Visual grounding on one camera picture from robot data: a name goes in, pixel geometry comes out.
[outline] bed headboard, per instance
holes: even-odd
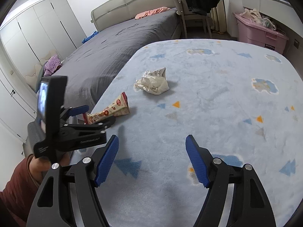
[[[133,19],[138,13],[158,7],[175,7],[173,0],[109,0],[91,12],[92,23],[100,32]]]

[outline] chair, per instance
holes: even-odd
[[[212,32],[210,30],[210,25],[209,25],[209,20],[212,21],[212,19],[210,18],[210,16],[211,16],[210,14],[208,14],[207,16],[204,16],[204,15],[199,15],[199,14],[190,12],[188,10],[186,0],[173,0],[173,1],[175,3],[177,11],[178,11],[177,14],[180,15],[182,18],[185,38],[187,38],[186,21],[194,20],[194,19],[201,19],[203,21],[203,29],[204,29],[205,34],[206,34],[205,24],[207,25],[209,37],[212,38]]]

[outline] pink cloth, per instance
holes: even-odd
[[[145,16],[150,16],[150,15],[153,15],[153,14],[156,14],[156,13],[166,12],[168,10],[170,10],[170,8],[168,8],[168,7],[159,7],[159,8],[153,9],[153,10],[149,10],[149,11],[139,13],[139,14],[136,15],[135,19],[141,19]]]

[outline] silver bolt head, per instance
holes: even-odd
[[[217,165],[220,165],[222,163],[222,160],[220,160],[219,158],[214,158],[213,162]]]
[[[82,160],[82,162],[83,162],[84,164],[90,163],[90,162],[91,162],[91,158],[90,158],[90,157],[85,157],[85,158]]]
[[[52,168],[53,168],[53,169],[57,169],[58,167],[59,167],[59,164],[58,164],[58,163],[52,164]]]
[[[251,171],[252,170],[252,166],[250,164],[246,164],[245,165],[245,169],[248,170],[248,171]]]

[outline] purple knitted item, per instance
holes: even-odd
[[[52,56],[44,66],[44,77],[53,75],[61,67],[58,55]]]

